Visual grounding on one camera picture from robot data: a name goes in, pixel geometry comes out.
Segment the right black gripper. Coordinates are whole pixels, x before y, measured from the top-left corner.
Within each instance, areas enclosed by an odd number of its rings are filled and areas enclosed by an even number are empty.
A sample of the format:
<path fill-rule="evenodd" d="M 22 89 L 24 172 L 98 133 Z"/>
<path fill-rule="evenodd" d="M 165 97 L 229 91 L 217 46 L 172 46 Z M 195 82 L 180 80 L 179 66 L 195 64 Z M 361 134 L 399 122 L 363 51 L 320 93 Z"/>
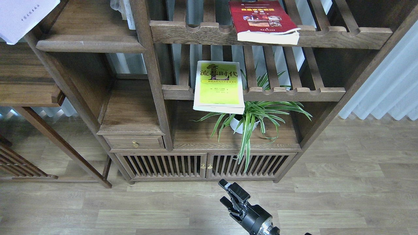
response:
<path fill-rule="evenodd" d="M 221 179 L 218 185 L 231 197 L 230 201 L 223 196 L 220 199 L 221 204 L 227 207 L 230 216 L 250 235 L 279 235 L 280 229 L 273 226 L 272 215 L 258 204 L 249 204 L 250 195 L 242 187 L 224 179 Z"/>

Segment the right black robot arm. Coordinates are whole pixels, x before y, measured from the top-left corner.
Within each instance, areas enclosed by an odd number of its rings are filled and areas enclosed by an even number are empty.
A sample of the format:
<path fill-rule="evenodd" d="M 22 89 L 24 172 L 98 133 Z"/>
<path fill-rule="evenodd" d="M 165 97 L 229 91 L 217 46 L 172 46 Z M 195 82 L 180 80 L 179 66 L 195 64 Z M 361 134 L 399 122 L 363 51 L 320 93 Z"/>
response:
<path fill-rule="evenodd" d="M 224 179 L 218 184 L 231 197 L 231 200 L 228 200 L 224 196 L 220 202 L 228 208 L 230 216 L 250 235 L 279 235 L 280 229 L 273 226 L 272 215 L 258 204 L 249 204 L 250 195 L 241 186 L 235 182 L 228 183 Z"/>

